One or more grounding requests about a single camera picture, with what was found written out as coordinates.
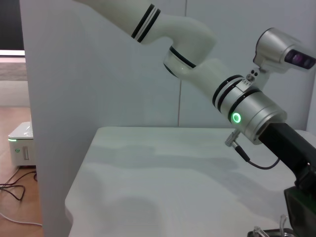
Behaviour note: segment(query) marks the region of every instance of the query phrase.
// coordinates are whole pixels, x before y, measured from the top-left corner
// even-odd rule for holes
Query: robotic arm
[[[235,131],[225,144],[233,146],[246,162],[251,163],[250,158],[236,142],[240,133],[254,145],[264,143],[292,170],[296,187],[285,190],[291,225],[300,237],[316,236],[316,149],[284,123],[286,112],[261,91],[273,72],[314,68],[315,54],[297,39],[270,28],[256,45],[253,62],[258,68],[244,78],[218,59],[205,61],[216,39],[201,22],[165,15],[147,0],[76,1],[90,6],[141,44],[171,38],[173,45],[163,62],[166,69],[200,89],[232,123]]]

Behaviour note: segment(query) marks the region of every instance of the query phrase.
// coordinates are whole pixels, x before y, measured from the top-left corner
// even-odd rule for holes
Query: window
[[[19,0],[0,0],[0,56],[24,56]]]

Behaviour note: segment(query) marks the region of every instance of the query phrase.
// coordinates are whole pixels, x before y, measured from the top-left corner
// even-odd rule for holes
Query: wooden floor
[[[7,181],[16,170],[11,165],[8,134],[25,121],[30,121],[29,108],[0,108],[0,183]],[[33,170],[19,170],[12,181]],[[10,194],[0,192],[0,212],[16,221],[42,223],[38,186],[33,174],[25,176],[18,184],[26,187],[23,200],[17,201]],[[18,197],[22,194],[19,188],[12,192]],[[40,226],[16,224],[0,216],[0,237],[43,237],[43,232]]]

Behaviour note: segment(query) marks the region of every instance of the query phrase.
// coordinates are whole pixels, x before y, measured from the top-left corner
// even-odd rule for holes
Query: white partition
[[[210,57],[223,60],[236,74],[246,76],[260,35],[270,27],[316,49],[316,1],[311,0],[188,0],[187,16],[206,23],[217,35]],[[273,74],[263,90],[288,112],[287,122],[306,129],[314,74],[295,70]],[[224,118],[197,89],[182,83],[180,126],[228,127]]]
[[[154,0],[183,16],[185,0]],[[171,40],[141,46],[71,0],[21,1],[44,235],[65,237],[64,201],[96,130],[177,126],[180,83],[163,66]]]
[[[314,83],[313,96],[311,99],[310,113],[308,116],[306,131],[316,135],[316,84]]]

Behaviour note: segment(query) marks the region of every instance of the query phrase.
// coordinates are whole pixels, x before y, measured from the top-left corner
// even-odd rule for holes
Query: black cable
[[[279,161],[280,161],[280,159],[278,158],[278,159],[276,160],[276,162],[275,162],[273,165],[269,166],[269,167],[261,167],[261,166],[258,166],[258,165],[255,164],[255,163],[252,163],[251,161],[248,161],[248,163],[251,164],[252,166],[258,168],[258,169],[267,170],[267,169],[272,169],[273,167],[275,167],[275,166],[279,163]]]
[[[13,183],[11,183],[11,184],[0,184],[0,185],[2,185],[2,186],[11,186],[11,185],[15,185],[20,179],[22,179],[24,176],[26,176],[26,175],[28,175],[28,174],[36,174],[36,171],[34,170],[34,171],[31,171],[31,172],[29,172],[29,173],[26,173],[26,174],[24,174],[24,175],[22,175],[20,178],[18,178],[16,181],[14,181]]]
[[[18,178],[15,182],[13,182],[13,183],[11,183],[11,184],[0,184],[0,185],[2,186],[2,187],[0,187],[0,190],[5,191],[5,192],[11,194],[11,195],[12,195],[15,199],[17,199],[18,201],[22,201],[22,199],[23,199],[23,197],[24,197],[24,193],[25,193],[26,188],[25,188],[25,186],[23,186],[23,185],[15,185],[15,184],[16,184],[20,179],[22,179],[23,177],[25,177],[25,176],[28,175],[28,174],[34,174],[33,178],[34,178],[35,181],[37,181],[37,172],[36,172],[36,170],[34,170],[34,171],[31,171],[31,172],[28,172],[28,173],[22,175],[20,178]],[[9,188],[18,188],[18,187],[23,188],[23,193],[22,193],[22,195],[21,195],[20,198],[18,198],[18,197],[17,197],[16,195],[14,195],[12,192],[6,190],[6,189],[9,189]]]
[[[16,195],[14,195],[12,192],[6,190],[6,189],[9,189],[9,188],[17,188],[17,187],[20,187],[20,188],[23,188],[23,193],[21,195],[20,198],[18,198]],[[9,194],[11,194],[15,199],[17,199],[18,201],[22,201],[23,197],[24,197],[24,193],[25,193],[25,187],[23,185],[13,185],[13,186],[8,186],[8,187],[1,187],[0,190],[2,191],[5,191]]]
[[[241,146],[236,146],[235,151],[245,160],[245,162],[249,163],[250,165],[252,165],[252,166],[254,166],[254,167],[258,168],[258,169],[263,169],[263,170],[272,169],[280,161],[280,159],[278,158],[277,161],[273,165],[271,165],[269,167],[262,167],[262,166],[259,166],[259,165],[255,164],[255,163],[251,162],[249,156],[243,150],[243,148],[241,148]]]

